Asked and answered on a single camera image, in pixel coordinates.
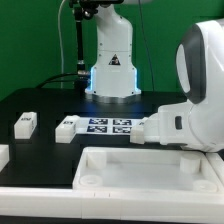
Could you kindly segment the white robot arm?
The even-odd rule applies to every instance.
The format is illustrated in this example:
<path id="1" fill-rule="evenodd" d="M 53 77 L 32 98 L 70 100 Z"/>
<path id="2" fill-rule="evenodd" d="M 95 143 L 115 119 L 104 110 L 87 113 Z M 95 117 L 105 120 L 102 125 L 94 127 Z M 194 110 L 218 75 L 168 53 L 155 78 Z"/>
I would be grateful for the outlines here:
<path id="1" fill-rule="evenodd" d="M 85 94 L 104 103 L 123 103 L 140 96 L 132 64 L 131 23 L 115 12 L 116 4 L 137 0 L 69 0 L 81 19 L 96 20 L 97 61 Z M 148 117 L 143 131 L 131 131 L 141 144 L 178 144 L 205 152 L 224 149 L 224 19 L 194 24 L 176 51 L 176 70 L 187 100 L 164 105 Z"/>

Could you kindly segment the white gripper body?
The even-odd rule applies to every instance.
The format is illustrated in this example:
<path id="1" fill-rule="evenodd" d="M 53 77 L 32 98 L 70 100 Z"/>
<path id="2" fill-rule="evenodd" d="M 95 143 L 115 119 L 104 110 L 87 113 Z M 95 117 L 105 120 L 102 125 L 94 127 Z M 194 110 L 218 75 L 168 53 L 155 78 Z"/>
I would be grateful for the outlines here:
<path id="1" fill-rule="evenodd" d="M 146 142 L 160 142 L 159 117 L 157 113 L 146 119 L 143 126 L 143 134 Z"/>

